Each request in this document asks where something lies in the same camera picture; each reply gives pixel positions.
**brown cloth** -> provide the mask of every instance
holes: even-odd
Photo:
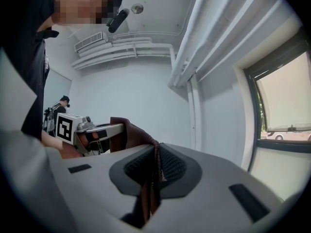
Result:
[[[155,176],[158,180],[161,179],[161,161],[159,153],[159,142],[154,140],[148,133],[139,127],[132,124],[128,119],[122,117],[111,117],[110,124],[125,125],[125,130],[110,138],[110,152],[117,152],[120,150],[125,150],[133,148],[143,144],[151,144],[155,147],[155,165],[157,166]],[[150,216],[150,212],[153,214],[157,207],[158,202],[155,199],[154,190],[152,189],[151,180],[147,181],[146,184],[141,189],[141,204],[143,209],[144,221],[147,222]]]

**person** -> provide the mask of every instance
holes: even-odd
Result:
[[[36,94],[22,126],[22,132],[39,139],[44,146],[61,153],[75,152],[72,146],[42,131],[44,86],[49,73],[44,39],[57,37],[54,24],[101,23],[113,17],[122,0],[14,0],[4,14],[10,32],[3,34],[3,49],[24,82]]]
[[[56,121],[57,121],[57,114],[58,113],[66,113],[66,107],[69,107],[69,98],[67,96],[63,96],[59,102],[53,106],[53,116],[54,116],[54,125],[55,128],[52,132],[49,133],[51,136],[56,136]]]

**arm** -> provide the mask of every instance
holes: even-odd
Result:
[[[42,137],[41,139],[42,144],[45,147],[57,149],[60,152],[60,155],[62,156],[63,159],[81,157],[81,154],[79,154],[72,145],[63,142],[60,139],[52,137],[44,131],[42,131],[41,137]]]

